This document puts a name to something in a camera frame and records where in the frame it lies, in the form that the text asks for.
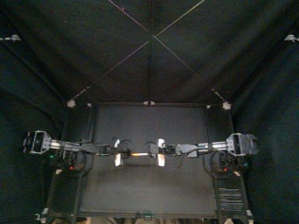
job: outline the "black fabric enclosure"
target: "black fabric enclosure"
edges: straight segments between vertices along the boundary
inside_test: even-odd
[[[35,223],[44,208],[52,169],[23,154],[23,138],[79,140],[62,134],[70,100],[229,102],[237,132],[259,139],[246,174],[257,222],[299,223],[299,42],[285,41],[298,19],[295,0],[2,1],[0,223]]]

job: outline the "cable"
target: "cable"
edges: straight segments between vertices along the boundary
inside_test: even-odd
[[[169,168],[171,168],[171,169],[174,169],[174,170],[181,169],[181,167],[182,167],[182,165],[183,165],[185,155],[186,155],[186,154],[182,154],[182,161],[181,161],[181,163],[179,163],[179,165],[178,165],[177,167],[171,167],[170,165],[167,165],[166,167],[169,167]]]

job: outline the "black curtain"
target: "black curtain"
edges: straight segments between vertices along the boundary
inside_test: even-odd
[[[238,131],[259,138],[247,192],[263,223],[299,223],[298,99],[299,43],[282,41],[243,86],[234,108]]]
[[[0,13],[0,37],[14,34]],[[0,42],[0,76],[0,223],[31,223],[44,209],[52,170],[46,157],[23,154],[24,133],[47,130],[60,137],[67,109],[23,41]]]

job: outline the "crossed wire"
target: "crossed wire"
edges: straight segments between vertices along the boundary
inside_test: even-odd
[[[133,16],[125,11],[123,8],[121,8],[118,6],[118,4],[113,1],[109,0],[115,6],[117,8],[126,14],[126,16],[139,25],[139,27],[143,28],[143,30],[150,33],[150,31],[146,29],[146,27],[133,18]],[[162,44],[162,46],[167,49],[167,51],[173,54],[173,56],[183,63],[183,65],[190,69],[190,71],[201,77],[202,76],[193,70],[193,68],[187,65],[187,63],[185,63],[185,61],[182,60],[182,58],[175,54],[175,52],[171,50],[171,48],[165,44],[165,42],[158,38],[203,3],[206,0],[202,0],[201,2],[198,2],[183,14],[181,17],[178,17],[173,23],[170,23],[158,34],[153,34],[153,38]],[[113,66],[109,71],[96,78],[95,82],[98,82],[103,77],[106,77],[150,43],[150,40],[146,41],[126,57],[122,61],[119,61],[117,63],[115,66]],[[91,88],[91,86],[87,86],[74,97],[72,100],[79,98],[84,92],[88,91],[88,89]],[[221,95],[221,93],[215,90],[214,87],[210,87],[210,90],[214,92],[214,94],[226,102],[227,100],[225,99],[225,97]]]

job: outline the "black ceiling fabric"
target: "black ceiling fabric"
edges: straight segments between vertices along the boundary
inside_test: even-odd
[[[91,86],[84,102],[219,103],[211,88],[230,100],[299,10],[295,0],[2,4],[66,100]]]

